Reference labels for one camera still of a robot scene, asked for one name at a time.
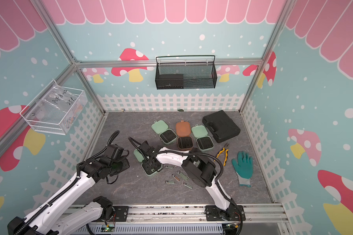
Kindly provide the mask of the green work glove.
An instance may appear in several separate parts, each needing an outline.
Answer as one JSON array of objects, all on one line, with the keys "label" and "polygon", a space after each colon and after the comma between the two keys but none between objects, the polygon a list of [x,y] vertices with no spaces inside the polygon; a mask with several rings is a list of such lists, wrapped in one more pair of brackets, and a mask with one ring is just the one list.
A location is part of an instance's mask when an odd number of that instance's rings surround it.
[{"label": "green work glove", "polygon": [[253,176],[253,157],[245,151],[240,151],[236,159],[232,159],[232,165],[238,177],[240,186],[251,186],[250,179]]}]

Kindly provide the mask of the black plastic tool case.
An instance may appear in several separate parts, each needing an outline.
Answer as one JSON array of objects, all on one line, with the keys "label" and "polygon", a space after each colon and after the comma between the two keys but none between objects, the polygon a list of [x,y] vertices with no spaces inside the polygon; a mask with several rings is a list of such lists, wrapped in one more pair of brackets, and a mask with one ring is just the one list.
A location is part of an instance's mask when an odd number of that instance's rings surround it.
[{"label": "black plastic tool case", "polygon": [[234,138],[241,132],[238,125],[223,110],[204,116],[202,122],[217,143]]}]

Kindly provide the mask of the green nail clipper low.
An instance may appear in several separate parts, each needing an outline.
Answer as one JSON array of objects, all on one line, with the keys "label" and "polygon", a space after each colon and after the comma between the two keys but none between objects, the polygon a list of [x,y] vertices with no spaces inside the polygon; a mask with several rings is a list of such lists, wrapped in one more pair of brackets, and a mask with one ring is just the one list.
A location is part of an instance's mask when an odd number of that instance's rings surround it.
[{"label": "green nail clipper low", "polygon": [[186,186],[189,189],[193,189],[193,187],[191,185],[187,184],[187,183],[183,183],[183,185]]}]

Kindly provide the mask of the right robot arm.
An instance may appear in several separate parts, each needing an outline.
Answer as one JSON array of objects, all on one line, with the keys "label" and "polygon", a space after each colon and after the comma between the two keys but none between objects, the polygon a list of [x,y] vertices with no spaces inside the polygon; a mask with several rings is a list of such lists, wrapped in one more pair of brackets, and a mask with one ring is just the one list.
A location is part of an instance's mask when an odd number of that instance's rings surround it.
[{"label": "right robot arm", "polygon": [[174,165],[181,167],[193,183],[206,189],[215,203],[214,206],[206,206],[207,220],[246,220],[243,207],[234,202],[219,182],[223,174],[223,164],[215,157],[196,148],[189,151],[172,150],[162,146],[155,148],[146,141],[135,146],[134,154],[149,176],[160,171],[166,164]]}]

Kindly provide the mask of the green case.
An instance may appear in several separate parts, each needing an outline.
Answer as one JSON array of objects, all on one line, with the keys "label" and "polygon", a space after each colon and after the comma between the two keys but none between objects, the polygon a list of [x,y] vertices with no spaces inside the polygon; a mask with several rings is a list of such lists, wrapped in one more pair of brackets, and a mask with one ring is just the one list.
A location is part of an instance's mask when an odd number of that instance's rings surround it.
[{"label": "green case", "polygon": [[214,148],[212,138],[208,135],[208,131],[205,126],[196,124],[191,128],[191,131],[196,138],[200,151],[209,151]]},{"label": "green case", "polygon": [[176,133],[169,128],[168,124],[165,121],[155,121],[151,127],[153,131],[155,131],[159,135],[159,138],[165,145],[170,145],[177,140]]},{"label": "green case", "polygon": [[139,150],[136,149],[133,153],[138,162],[141,163],[141,167],[147,176],[153,176],[163,169],[163,164],[156,161],[156,159],[154,159],[154,161],[149,164],[148,161],[145,160],[144,156],[139,152]]}]

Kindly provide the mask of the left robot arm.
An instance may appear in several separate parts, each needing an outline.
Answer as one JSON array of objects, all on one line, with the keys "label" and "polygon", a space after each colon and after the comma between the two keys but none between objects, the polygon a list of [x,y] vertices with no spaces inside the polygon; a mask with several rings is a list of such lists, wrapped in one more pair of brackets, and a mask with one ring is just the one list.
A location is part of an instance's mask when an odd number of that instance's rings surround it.
[{"label": "left robot arm", "polygon": [[118,145],[108,145],[100,156],[77,164],[73,177],[48,201],[24,218],[12,219],[7,228],[10,235],[70,235],[95,220],[105,224],[120,213],[103,196],[95,198],[79,211],[62,217],[64,212],[88,189],[102,179],[118,175],[129,168],[129,151]]}]

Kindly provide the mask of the yellow handled pliers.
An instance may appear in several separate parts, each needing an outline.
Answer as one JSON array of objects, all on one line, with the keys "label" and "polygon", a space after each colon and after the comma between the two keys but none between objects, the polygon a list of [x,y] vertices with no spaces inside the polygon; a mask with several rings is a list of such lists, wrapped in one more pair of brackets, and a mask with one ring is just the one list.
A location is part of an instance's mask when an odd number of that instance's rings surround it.
[{"label": "yellow handled pliers", "polygon": [[223,166],[226,166],[228,159],[228,150],[229,143],[225,143],[224,147],[216,154],[216,158],[218,159],[221,155],[224,156]]}]

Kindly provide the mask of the black box in basket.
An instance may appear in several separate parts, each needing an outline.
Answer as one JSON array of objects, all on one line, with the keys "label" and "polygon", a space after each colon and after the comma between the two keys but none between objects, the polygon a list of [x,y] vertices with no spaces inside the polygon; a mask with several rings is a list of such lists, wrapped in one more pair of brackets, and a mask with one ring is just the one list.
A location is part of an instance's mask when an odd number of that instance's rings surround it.
[{"label": "black box in basket", "polygon": [[183,89],[183,74],[160,74],[156,76],[158,90]]}]

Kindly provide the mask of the front aluminium rail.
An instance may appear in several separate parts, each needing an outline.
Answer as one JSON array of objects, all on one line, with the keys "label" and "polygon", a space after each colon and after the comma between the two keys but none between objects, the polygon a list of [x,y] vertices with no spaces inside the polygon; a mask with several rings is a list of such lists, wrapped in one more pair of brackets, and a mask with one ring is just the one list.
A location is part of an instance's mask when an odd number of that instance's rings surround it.
[{"label": "front aluminium rail", "polygon": [[130,205],[114,206],[109,218],[95,218],[98,209],[86,206],[76,210],[70,207],[52,226],[53,229],[74,227],[79,229],[88,223],[114,226],[119,223],[288,223],[281,204],[244,204],[231,215],[224,215],[212,205]]}]

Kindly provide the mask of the brown case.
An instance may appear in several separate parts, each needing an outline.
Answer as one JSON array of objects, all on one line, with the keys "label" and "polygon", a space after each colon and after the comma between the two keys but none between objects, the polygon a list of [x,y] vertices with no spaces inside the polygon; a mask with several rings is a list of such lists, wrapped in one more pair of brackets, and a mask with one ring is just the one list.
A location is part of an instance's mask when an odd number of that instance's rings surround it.
[{"label": "brown case", "polygon": [[193,140],[191,135],[191,126],[188,121],[181,120],[176,123],[176,134],[177,138],[177,146],[179,150],[187,151],[191,150],[193,147]]}]

